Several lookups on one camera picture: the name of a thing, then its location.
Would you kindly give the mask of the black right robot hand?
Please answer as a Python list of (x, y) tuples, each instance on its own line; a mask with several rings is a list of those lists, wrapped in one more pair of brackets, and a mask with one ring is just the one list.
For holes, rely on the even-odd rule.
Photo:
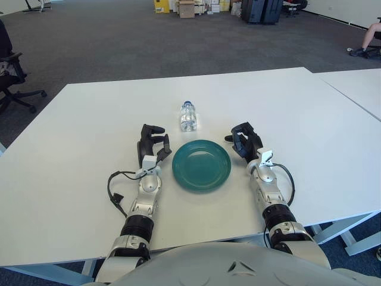
[(258, 159), (257, 150), (263, 147), (261, 138), (249, 122), (241, 123), (231, 130), (224, 140), (233, 144), (233, 150), (247, 163)]

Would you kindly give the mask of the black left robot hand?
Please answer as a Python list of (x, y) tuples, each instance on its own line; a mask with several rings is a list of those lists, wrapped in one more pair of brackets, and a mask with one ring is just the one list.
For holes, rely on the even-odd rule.
[(157, 163), (168, 157), (172, 150), (170, 149), (169, 136), (165, 133), (165, 129), (159, 126), (144, 124), (140, 133), (140, 140), (137, 143), (139, 167), (142, 167), (143, 158), (153, 156), (153, 146), (160, 142), (163, 143), (162, 149), (157, 152)]

